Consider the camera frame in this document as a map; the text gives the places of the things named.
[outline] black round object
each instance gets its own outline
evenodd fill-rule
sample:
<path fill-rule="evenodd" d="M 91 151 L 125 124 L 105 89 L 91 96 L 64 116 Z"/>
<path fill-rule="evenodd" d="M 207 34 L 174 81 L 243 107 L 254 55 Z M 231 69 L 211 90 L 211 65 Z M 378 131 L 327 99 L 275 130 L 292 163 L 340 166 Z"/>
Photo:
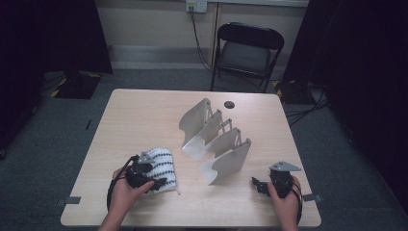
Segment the black round object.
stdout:
<path fill-rule="evenodd" d="M 227 108 L 227 109 L 233 109 L 233 108 L 235 107 L 235 104 L 234 104 L 234 102 L 232 102 L 232 101 L 226 101 L 226 102 L 224 103 L 224 106 L 225 106 L 225 108 Z"/>

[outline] hand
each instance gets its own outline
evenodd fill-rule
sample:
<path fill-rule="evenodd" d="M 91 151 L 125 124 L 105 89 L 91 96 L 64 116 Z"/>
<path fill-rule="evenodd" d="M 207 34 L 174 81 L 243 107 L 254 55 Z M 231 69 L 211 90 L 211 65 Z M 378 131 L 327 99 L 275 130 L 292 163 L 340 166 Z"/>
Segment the hand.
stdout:
<path fill-rule="evenodd" d="M 300 189 L 300 183 L 296 177 L 293 176 L 294 183 Z M 293 185 L 293 189 L 300 195 L 299 189 Z M 298 201 L 296 196 L 292 191 L 285 198 L 280 198 L 276 192 L 275 187 L 271 182 L 268 182 L 268 190 L 270 197 L 272 198 L 273 208 L 275 210 L 276 216 L 278 217 L 281 228 L 283 231 L 294 231 L 297 228 L 297 210 Z"/>
<path fill-rule="evenodd" d="M 113 179 L 116 178 L 120 170 L 121 168 L 114 172 Z M 127 183 L 124 175 L 125 172 L 123 171 L 115 184 L 109 212 L 98 230 L 119 230 L 120 224 L 123 222 L 126 214 L 135 206 L 139 197 L 154 185 L 154 182 L 150 181 L 139 188 L 133 189 Z"/>

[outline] metal bracket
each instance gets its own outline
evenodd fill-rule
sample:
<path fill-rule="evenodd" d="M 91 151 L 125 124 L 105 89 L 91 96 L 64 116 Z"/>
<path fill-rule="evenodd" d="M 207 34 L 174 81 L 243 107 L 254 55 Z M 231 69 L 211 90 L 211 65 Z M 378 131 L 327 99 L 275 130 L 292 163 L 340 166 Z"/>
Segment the metal bracket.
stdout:
<path fill-rule="evenodd" d="M 147 152 L 141 152 L 139 159 L 139 164 L 154 164 L 155 161 L 147 154 Z"/>
<path fill-rule="evenodd" d="M 275 171 L 300 171 L 302 168 L 296 167 L 292 164 L 289 164 L 284 161 L 280 161 L 272 166 L 269 167 L 270 170 L 275 170 Z"/>

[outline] wrist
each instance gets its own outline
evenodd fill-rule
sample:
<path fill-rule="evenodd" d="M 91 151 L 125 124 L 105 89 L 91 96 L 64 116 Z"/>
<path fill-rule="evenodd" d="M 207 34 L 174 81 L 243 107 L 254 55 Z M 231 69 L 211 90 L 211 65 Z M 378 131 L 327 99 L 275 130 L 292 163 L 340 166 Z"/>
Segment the wrist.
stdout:
<path fill-rule="evenodd" d="M 116 212 L 115 210 L 109 210 L 98 231 L 119 230 L 120 224 L 123 222 L 125 216 L 126 214 Z"/>
<path fill-rule="evenodd" d="M 296 222 L 281 222 L 282 231 L 298 231 Z"/>

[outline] handheld controller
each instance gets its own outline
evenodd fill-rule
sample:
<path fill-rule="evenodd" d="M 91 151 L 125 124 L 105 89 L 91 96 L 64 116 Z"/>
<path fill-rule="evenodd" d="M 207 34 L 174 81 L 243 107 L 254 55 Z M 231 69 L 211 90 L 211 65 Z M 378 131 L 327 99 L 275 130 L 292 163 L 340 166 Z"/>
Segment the handheld controller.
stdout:
<path fill-rule="evenodd" d="M 132 188 L 138 188 L 149 181 L 153 181 L 154 185 L 150 188 L 150 191 L 157 191 L 161 186 L 166 184 L 167 178 L 154 179 L 154 178 L 147 177 L 146 173 L 150 172 L 153 169 L 153 166 L 151 165 L 153 163 L 155 163 L 154 160 L 151 159 L 150 156 L 147 155 L 147 153 L 145 152 L 141 152 L 140 156 L 135 155 L 131 157 L 126 162 L 126 164 L 120 170 L 116 178 L 111 181 L 111 185 L 109 186 L 108 195 L 107 195 L 108 210 L 109 210 L 109 206 L 111 205 L 111 196 L 112 196 L 112 192 L 114 191 L 114 186 L 117 180 L 119 180 L 120 175 L 125 170 L 126 170 L 125 172 L 126 181 Z"/>
<path fill-rule="evenodd" d="M 297 210 L 297 223 L 299 223 L 300 218 L 302 217 L 302 193 L 300 192 L 300 195 L 292 189 L 292 186 L 294 184 L 293 182 L 293 177 L 291 176 L 291 171 L 300 171 L 300 167 L 293 166 L 289 163 L 280 161 L 271 167 L 270 169 L 270 180 L 273 186 L 276 189 L 276 192 L 280 198 L 285 198 L 291 191 L 294 193 L 294 195 L 297 198 L 298 201 L 298 210 Z M 252 184 L 256 186 L 256 189 L 258 193 L 263 193 L 266 194 L 267 196 L 270 196 L 269 190 L 268 190 L 268 184 L 267 182 L 261 182 L 255 177 L 252 177 Z"/>
<path fill-rule="evenodd" d="M 132 188 L 138 188 L 149 181 L 154 181 L 150 191 L 157 191 L 166 183 L 166 178 L 154 179 L 146 176 L 147 172 L 153 169 L 154 161 L 144 152 L 140 156 L 136 155 L 132 165 L 126 170 L 125 177 Z"/>

